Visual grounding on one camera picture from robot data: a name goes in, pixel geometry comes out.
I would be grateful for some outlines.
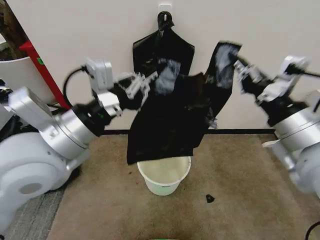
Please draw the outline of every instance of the beige carpet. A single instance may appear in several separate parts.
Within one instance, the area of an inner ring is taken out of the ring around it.
[[[272,135],[206,135],[191,170],[169,196],[151,193],[127,137],[105,136],[72,182],[48,240],[303,240],[320,201],[298,192],[261,143]],[[207,203],[206,195],[215,197]],[[316,229],[311,240],[320,237]]]

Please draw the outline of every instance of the black cable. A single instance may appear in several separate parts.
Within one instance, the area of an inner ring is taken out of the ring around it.
[[[314,73],[314,72],[305,71],[303,74],[308,75],[308,76],[312,76],[312,77],[316,77],[316,78],[320,78],[320,74]]]
[[[302,75],[303,74],[303,75],[308,75],[308,76],[320,78],[320,74],[305,71],[305,70],[301,69],[300,67],[296,66],[294,63],[290,63],[284,72],[289,75],[291,75],[291,74]]]
[[[306,231],[304,240],[309,240],[309,236],[310,236],[312,230],[313,230],[316,226],[319,226],[319,225],[320,225],[320,221],[317,221],[316,223],[312,224],[312,225],[309,227],[309,229]]]
[[[67,77],[66,79],[64,80],[64,83],[63,83],[63,98],[64,98],[64,101],[66,102],[66,104],[72,108],[72,104],[71,102],[69,101],[68,97],[67,97],[67,85],[68,85],[68,82],[70,80],[70,78],[72,77],[72,75],[78,73],[78,72],[88,72],[87,71],[87,68],[85,65],[73,70]]]
[[[316,103],[316,105],[315,105],[315,107],[314,107],[314,109],[313,109],[313,112],[314,112],[314,113],[317,112],[317,110],[318,110],[318,108],[319,108],[319,105],[320,105],[320,98],[319,98],[318,102]]]

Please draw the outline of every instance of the wall hook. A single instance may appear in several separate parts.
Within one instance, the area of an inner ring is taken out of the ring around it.
[[[161,12],[168,12],[172,15],[172,4],[171,3],[160,3],[158,6],[158,14]]]

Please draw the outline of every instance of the white bucket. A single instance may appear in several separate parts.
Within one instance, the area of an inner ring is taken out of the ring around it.
[[[137,165],[148,189],[158,196],[166,196],[172,194],[189,173],[191,157],[139,161]]]

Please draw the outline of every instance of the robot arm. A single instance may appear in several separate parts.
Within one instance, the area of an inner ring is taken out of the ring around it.
[[[264,146],[272,148],[300,191],[320,198],[320,115],[289,97],[308,64],[304,57],[288,56],[274,79],[239,56],[234,66],[242,91],[254,95],[275,129],[278,140]]]
[[[145,77],[127,73],[114,82],[111,64],[88,60],[94,99],[52,116],[28,88],[12,92],[8,107],[39,132],[13,135],[0,143],[0,237],[16,210],[29,199],[61,187],[71,172],[89,158],[90,141],[124,109],[138,110],[155,72]]]

